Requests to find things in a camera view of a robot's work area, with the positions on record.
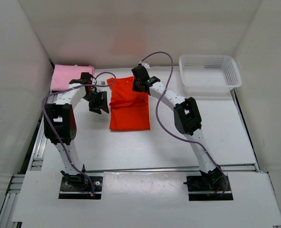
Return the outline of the orange t shirt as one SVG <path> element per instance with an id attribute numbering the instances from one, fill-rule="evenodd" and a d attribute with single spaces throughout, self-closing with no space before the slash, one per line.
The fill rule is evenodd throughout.
<path id="1" fill-rule="evenodd" d="M 149 96 L 132 90 L 134 77 L 109 78 L 111 89 L 110 130 L 150 130 Z"/>

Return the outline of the pink t shirt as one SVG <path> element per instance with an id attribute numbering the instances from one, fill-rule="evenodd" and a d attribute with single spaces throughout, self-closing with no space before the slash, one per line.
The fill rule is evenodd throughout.
<path id="1" fill-rule="evenodd" d="M 72 79 L 80 79 L 82 72 L 94 74 L 95 68 L 92 66 L 67 66 L 55 65 L 50 85 L 50 91 L 63 91 L 69 86 Z"/>

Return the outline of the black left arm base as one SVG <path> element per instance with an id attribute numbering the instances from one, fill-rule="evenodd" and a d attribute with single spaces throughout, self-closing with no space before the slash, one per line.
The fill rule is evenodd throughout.
<path id="1" fill-rule="evenodd" d="M 100 200 L 102 197 L 103 176 L 90 176 L 93 186 L 82 174 L 69 175 L 64 171 L 59 189 L 59 199 Z"/>

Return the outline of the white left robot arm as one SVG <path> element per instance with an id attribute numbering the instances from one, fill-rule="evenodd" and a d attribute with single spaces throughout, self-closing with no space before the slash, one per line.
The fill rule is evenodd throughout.
<path id="1" fill-rule="evenodd" d="M 65 177 L 72 178 L 72 185 L 77 190 L 83 190 L 88 185 L 88 178 L 84 176 L 85 168 L 75 146 L 77 125 L 74 108 L 81 100 L 88 102 L 89 111 L 97 114 L 109 113 L 107 92 L 102 88 L 109 85 L 105 81 L 98 81 L 90 73 L 82 72 L 79 79 L 72 79 L 68 88 L 54 93 L 59 94 L 53 103 L 43 102 L 44 134 L 58 150 Z"/>

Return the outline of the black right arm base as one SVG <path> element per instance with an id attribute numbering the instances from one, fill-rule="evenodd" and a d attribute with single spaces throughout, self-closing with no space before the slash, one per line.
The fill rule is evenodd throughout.
<path id="1" fill-rule="evenodd" d="M 189 201 L 232 201 L 234 200 L 227 174 L 215 168 L 208 173 L 188 175 L 183 182 L 187 186 Z"/>

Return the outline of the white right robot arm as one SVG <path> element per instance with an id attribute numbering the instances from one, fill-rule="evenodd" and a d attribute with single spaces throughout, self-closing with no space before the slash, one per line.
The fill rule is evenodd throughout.
<path id="1" fill-rule="evenodd" d="M 184 98 L 172 92 L 163 85 L 160 79 L 155 76 L 150 77 L 143 65 L 138 65 L 131 71 L 134 76 L 133 91 L 147 93 L 157 98 L 157 105 L 163 103 L 173 111 L 175 128 L 185 138 L 174 135 L 164 126 L 162 128 L 171 136 L 191 145 L 203 176 L 203 187 L 207 190 L 214 189 L 224 174 L 208 152 L 202 132 L 202 118 L 196 100 L 192 97 Z"/>

